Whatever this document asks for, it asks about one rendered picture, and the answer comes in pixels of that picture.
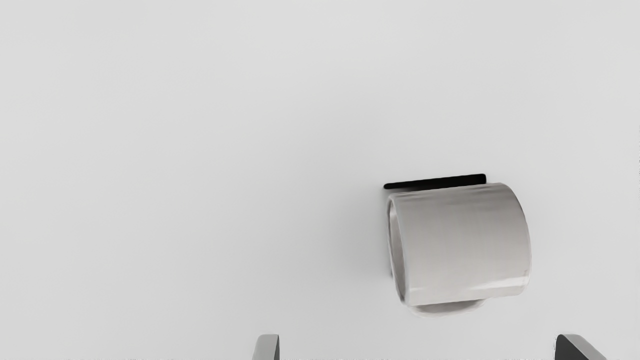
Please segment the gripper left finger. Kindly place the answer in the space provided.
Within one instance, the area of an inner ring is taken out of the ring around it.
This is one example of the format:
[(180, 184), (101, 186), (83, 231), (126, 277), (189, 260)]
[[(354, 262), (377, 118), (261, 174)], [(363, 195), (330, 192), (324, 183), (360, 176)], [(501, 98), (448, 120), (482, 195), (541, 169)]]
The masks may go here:
[(259, 335), (251, 360), (281, 360), (280, 337), (277, 333)]

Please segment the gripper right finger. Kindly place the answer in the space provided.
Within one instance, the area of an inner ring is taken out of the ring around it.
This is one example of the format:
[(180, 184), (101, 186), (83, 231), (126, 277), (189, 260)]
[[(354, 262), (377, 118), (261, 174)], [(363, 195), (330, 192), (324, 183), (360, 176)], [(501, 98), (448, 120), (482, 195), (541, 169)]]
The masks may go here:
[(562, 333), (556, 337), (554, 360), (608, 360), (590, 342), (576, 333)]

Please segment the pale grey mug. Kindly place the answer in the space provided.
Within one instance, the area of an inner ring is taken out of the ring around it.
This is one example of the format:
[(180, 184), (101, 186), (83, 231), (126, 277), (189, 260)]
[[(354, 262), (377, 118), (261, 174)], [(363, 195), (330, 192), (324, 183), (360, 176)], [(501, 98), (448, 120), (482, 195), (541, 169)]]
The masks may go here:
[(472, 312), (530, 283), (526, 215), (504, 183), (393, 193), (386, 221), (395, 289), (416, 316)]

